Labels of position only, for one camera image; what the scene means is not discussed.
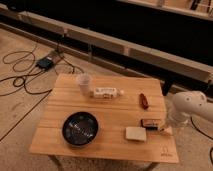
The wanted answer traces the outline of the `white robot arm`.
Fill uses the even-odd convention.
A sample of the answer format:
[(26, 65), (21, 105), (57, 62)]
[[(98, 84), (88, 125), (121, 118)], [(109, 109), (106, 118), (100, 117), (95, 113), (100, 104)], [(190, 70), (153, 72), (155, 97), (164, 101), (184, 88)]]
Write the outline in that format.
[(163, 132), (169, 127), (184, 128), (192, 115), (213, 123), (213, 103), (208, 102), (206, 95), (201, 91), (176, 93), (172, 97), (165, 120), (158, 126), (158, 131)]

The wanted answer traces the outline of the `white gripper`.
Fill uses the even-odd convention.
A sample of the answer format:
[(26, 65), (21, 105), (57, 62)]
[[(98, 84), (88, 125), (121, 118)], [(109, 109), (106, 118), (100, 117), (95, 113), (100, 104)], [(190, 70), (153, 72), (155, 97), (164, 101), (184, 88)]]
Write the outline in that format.
[[(189, 116), (184, 113), (171, 113), (168, 116), (169, 124), (176, 128), (185, 127), (188, 123), (188, 119)], [(173, 135), (172, 128), (166, 124), (159, 126), (158, 131), (165, 135)]]

